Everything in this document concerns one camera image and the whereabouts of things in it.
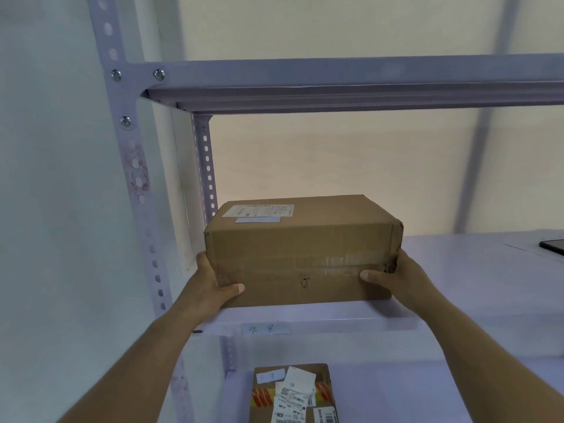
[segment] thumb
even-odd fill
[[[245,285],[243,285],[243,284],[233,284],[233,285],[229,285],[229,286],[222,286],[219,289],[218,295],[219,295],[222,303],[225,303],[226,301],[237,297],[244,290],[245,290]]]
[[[391,277],[388,273],[382,273],[377,270],[363,270],[360,272],[360,278],[371,284],[381,285],[390,289]]]

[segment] person's right hand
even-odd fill
[[[403,249],[399,250],[398,265],[394,273],[363,270],[360,278],[388,288],[402,305],[419,317],[423,317],[427,309],[444,299],[427,273]]]

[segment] brown cardboard box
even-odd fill
[[[223,216],[234,205],[294,207],[279,222],[238,223]],[[218,283],[245,284],[226,307],[271,306],[390,298],[359,273],[395,270],[403,225],[362,195],[299,197],[227,202],[204,236]]]
[[[327,364],[306,364],[293,365],[300,370],[309,371],[316,375],[315,377],[315,408],[317,407],[335,407],[335,413],[338,411],[333,397],[333,387],[331,385],[331,377],[329,376],[329,367]],[[257,374],[272,370],[284,368],[288,372],[288,366],[278,367],[261,367],[255,368],[253,374],[253,393],[250,399],[249,423],[270,423],[272,419],[272,404],[276,389],[276,382],[257,383]],[[306,409],[306,423],[314,423],[314,407]]]

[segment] black phone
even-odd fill
[[[539,243],[539,246],[564,256],[564,239],[543,240]]]

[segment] shelf label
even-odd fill
[[[291,332],[290,324],[285,322],[241,325],[242,335],[283,335]]]

